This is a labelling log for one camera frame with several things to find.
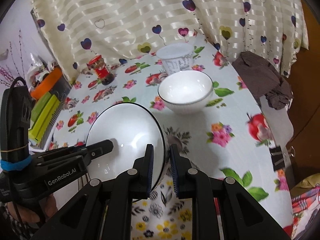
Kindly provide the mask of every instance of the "white ceramic bowl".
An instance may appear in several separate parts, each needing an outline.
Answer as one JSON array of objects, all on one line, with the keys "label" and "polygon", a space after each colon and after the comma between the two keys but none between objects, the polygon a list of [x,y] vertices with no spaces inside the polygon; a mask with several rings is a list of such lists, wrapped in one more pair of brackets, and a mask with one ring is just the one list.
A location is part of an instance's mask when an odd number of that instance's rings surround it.
[{"label": "white ceramic bowl", "polygon": [[90,178],[101,181],[116,178],[121,172],[131,169],[137,158],[143,157],[147,144],[154,147],[152,190],[163,178],[166,170],[167,145],[164,133],[155,117],[143,106],[120,103],[102,112],[93,123],[87,145],[109,139],[112,152],[90,163]]},{"label": "white ceramic bowl", "polygon": [[180,71],[163,80],[158,94],[178,114],[192,114],[205,107],[212,97],[212,79],[195,70]]}]

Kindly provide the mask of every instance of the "wall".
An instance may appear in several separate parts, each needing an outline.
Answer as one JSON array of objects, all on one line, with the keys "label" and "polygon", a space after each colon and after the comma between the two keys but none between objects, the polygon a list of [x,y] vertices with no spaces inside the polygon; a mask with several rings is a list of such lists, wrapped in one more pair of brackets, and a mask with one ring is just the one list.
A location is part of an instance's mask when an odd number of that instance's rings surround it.
[{"label": "wall", "polygon": [[294,95],[289,110],[294,136],[288,146],[293,146],[296,151],[296,157],[292,158],[296,183],[320,172],[320,150],[317,143],[320,135],[320,109],[317,110],[320,105],[320,25],[308,6],[304,2],[302,5],[308,28],[309,50],[301,48],[288,79]]}]

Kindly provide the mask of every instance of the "jar label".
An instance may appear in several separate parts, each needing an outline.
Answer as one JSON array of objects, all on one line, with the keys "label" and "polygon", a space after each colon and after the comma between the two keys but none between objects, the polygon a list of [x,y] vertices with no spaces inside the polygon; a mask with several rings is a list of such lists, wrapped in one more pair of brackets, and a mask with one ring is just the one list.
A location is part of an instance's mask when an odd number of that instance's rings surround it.
[{"label": "jar label", "polygon": [[106,64],[103,64],[102,67],[94,68],[94,71],[100,79],[105,78],[109,74]]}]

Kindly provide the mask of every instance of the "table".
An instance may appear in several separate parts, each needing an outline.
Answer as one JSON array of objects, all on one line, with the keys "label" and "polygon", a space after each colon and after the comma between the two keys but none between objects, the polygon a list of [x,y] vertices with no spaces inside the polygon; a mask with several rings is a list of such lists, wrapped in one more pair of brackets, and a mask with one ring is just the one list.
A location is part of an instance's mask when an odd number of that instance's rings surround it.
[{"label": "table", "polygon": [[[292,230],[289,188],[284,172],[273,171],[268,147],[275,143],[259,106],[232,65],[204,36],[198,34],[189,43],[195,48],[193,69],[213,80],[214,96],[202,112],[177,115],[165,107],[157,88],[167,75],[161,60],[146,54],[114,67],[116,78],[109,86],[83,70],[57,119],[50,148],[84,144],[102,111],[119,102],[138,103],[152,112],[169,143],[176,143],[194,167],[210,177],[234,177],[281,227]],[[191,201],[175,197],[168,170],[150,199],[133,204],[132,240],[190,239],[191,218]]]}]

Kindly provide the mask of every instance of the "rubber band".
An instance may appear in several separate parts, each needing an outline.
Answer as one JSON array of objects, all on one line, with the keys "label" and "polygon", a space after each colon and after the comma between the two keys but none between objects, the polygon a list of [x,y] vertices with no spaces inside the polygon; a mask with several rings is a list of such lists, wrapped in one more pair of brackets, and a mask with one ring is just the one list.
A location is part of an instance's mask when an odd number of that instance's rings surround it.
[{"label": "rubber band", "polygon": [[28,145],[29,144],[27,143],[25,146],[22,146],[22,147],[19,147],[19,148],[16,148],[16,149],[13,149],[13,150],[0,150],[0,152],[2,152],[2,153],[13,152],[13,151],[17,151],[17,150],[23,149],[23,148],[27,147]]},{"label": "rubber band", "polygon": [[0,166],[4,171],[22,171],[32,161],[31,155],[29,155],[23,161],[17,163],[10,163],[4,160],[0,160]]}]

